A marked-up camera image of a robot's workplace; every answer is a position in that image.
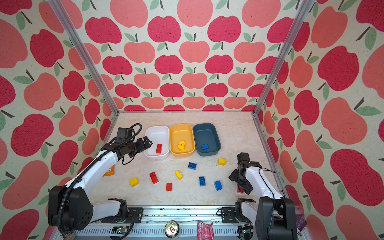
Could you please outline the dark teal plastic container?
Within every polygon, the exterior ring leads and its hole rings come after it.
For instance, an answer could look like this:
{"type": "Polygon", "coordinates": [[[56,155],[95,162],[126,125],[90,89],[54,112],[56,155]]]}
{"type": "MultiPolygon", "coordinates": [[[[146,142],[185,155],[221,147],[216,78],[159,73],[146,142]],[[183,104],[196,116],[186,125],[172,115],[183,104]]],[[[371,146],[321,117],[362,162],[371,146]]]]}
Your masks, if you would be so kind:
{"type": "Polygon", "coordinates": [[[221,150],[221,142],[216,127],[211,123],[193,126],[196,150],[201,157],[216,155],[221,150]],[[208,144],[207,150],[202,150],[202,145],[208,144]]]}

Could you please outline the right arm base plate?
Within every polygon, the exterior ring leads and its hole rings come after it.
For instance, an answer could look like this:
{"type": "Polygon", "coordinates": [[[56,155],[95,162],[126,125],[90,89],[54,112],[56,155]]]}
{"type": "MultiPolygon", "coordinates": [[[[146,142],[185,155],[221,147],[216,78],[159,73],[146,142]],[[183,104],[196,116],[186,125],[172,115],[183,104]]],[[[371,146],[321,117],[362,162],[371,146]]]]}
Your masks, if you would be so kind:
{"type": "Polygon", "coordinates": [[[222,219],[223,224],[238,224],[236,209],[235,207],[224,207],[220,208],[217,211],[217,215],[219,215],[222,219]]]}

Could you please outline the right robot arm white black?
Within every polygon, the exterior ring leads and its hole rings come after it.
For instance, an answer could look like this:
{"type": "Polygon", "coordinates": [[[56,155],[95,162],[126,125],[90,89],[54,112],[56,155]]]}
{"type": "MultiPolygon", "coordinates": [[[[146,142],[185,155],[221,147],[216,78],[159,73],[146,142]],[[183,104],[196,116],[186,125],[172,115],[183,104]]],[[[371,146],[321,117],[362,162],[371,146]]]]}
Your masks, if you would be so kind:
{"type": "Polygon", "coordinates": [[[258,201],[238,199],[235,203],[236,220],[250,222],[259,240],[296,240],[296,209],[291,199],[283,197],[266,178],[258,162],[241,161],[229,179],[246,194],[255,191],[258,201]]]}

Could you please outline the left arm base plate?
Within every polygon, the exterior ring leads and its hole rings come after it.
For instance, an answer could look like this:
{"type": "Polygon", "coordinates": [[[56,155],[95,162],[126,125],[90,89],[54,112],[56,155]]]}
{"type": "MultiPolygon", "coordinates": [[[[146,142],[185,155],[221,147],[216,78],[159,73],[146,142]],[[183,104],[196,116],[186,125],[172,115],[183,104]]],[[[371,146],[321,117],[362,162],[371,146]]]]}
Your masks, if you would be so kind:
{"type": "Polygon", "coordinates": [[[106,217],[101,219],[104,224],[130,224],[131,220],[135,224],[140,224],[142,222],[144,208],[127,208],[126,211],[119,213],[117,216],[106,217]]]}

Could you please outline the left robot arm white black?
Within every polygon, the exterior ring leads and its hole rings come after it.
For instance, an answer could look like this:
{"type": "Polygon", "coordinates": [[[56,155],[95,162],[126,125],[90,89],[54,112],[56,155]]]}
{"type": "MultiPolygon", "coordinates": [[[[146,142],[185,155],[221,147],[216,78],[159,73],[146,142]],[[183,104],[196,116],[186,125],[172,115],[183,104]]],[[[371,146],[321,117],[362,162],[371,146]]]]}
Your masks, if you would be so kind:
{"type": "Polygon", "coordinates": [[[136,154],[153,145],[148,137],[136,141],[128,138],[118,143],[109,142],[101,148],[97,157],[76,177],[64,186],[55,186],[49,192],[48,223],[59,229],[62,235],[83,230],[89,223],[112,218],[123,220],[130,217],[127,203],[121,199],[108,199],[92,204],[89,194],[107,170],[125,155],[133,158],[136,154]]]}

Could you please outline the red lego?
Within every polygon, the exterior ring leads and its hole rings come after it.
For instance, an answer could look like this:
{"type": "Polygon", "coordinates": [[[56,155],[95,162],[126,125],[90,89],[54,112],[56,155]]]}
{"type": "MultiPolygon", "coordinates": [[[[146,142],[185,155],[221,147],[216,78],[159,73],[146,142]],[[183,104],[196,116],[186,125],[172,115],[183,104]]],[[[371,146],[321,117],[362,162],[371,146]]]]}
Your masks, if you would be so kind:
{"type": "Polygon", "coordinates": [[[162,149],[163,149],[163,145],[162,144],[157,144],[156,154],[161,154],[162,153],[162,149]]]}

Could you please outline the yellow round lego piece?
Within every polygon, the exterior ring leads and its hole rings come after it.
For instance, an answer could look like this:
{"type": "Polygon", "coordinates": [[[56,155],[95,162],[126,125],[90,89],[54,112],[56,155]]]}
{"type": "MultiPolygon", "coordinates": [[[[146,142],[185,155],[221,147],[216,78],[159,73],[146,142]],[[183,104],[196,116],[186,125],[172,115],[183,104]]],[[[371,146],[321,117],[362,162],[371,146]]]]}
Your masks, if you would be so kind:
{"type": "Polygon", "coordinates": [[[179,141],[178,142],[178,150],[180,151],[180,152],[182,152],[182,151],[184,151],[185,150],[185,141],[179,141]]]}

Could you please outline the yellow plastic container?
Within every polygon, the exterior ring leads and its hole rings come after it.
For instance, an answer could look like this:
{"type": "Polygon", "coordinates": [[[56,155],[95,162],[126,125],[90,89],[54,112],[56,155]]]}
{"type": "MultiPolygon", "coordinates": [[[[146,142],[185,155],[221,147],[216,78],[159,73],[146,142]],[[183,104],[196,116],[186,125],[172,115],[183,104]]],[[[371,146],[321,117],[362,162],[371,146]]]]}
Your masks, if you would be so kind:
{"type": "Polygon", "coordinates": [[[190,157],[196,149],[193,128],[189,124],[173,125],[170,128],[170,150],[177,158],[190,157]],[[178,142],[185,141],[185,150],[178,150],[178,142]]]}

